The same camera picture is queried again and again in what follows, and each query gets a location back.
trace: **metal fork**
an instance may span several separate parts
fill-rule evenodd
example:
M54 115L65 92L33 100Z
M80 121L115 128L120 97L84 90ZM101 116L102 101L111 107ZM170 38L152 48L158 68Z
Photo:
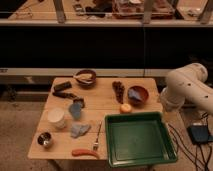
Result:
M99 128L98 128L98 133L97 133L97 137L96 137L96 140L93 144L93 150L94 151L97 151L98 150L98 146L99 146L99 142L98 142L98 139L99 139L99 134L100 134L100 131L101 131L101 125L102 125L102 121L99 123Z

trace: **white cup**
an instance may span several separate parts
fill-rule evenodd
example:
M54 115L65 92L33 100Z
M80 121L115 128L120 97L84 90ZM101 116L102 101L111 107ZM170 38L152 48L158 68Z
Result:
M64 119L65 112L62 108L53 108L48 112L48 121L56 128L62 129L66 126Z

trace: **small black box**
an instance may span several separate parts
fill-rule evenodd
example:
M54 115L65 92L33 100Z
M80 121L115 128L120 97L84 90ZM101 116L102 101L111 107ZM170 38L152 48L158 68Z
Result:
M206 125L191 125L187 131L193 144L206 144L213 141Z

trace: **brown bowl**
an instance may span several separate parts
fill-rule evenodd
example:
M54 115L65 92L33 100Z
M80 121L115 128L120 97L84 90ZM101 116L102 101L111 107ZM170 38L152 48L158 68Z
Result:
M131 105L139 106L149 98L147 89L141 86L132 86L128 89L128 100Z
M96 73L93 70L89 70L89 69L84 69L79 71L76 76L79 76L81 74L91 74L91 80L90 81L81 81L80 79L76 78L74 76L74 78L76 79L76 81L79 83L79 85L83 86L83 87L90 87L93 86L96 82Z

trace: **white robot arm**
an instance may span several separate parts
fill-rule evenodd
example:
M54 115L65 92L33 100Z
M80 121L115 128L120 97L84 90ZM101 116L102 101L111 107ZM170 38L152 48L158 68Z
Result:
M179 109L187 99L213 115L213 89L204 84L207 77L207 69L199 63L169 72L166 76L167 87L160 94L164 109Z

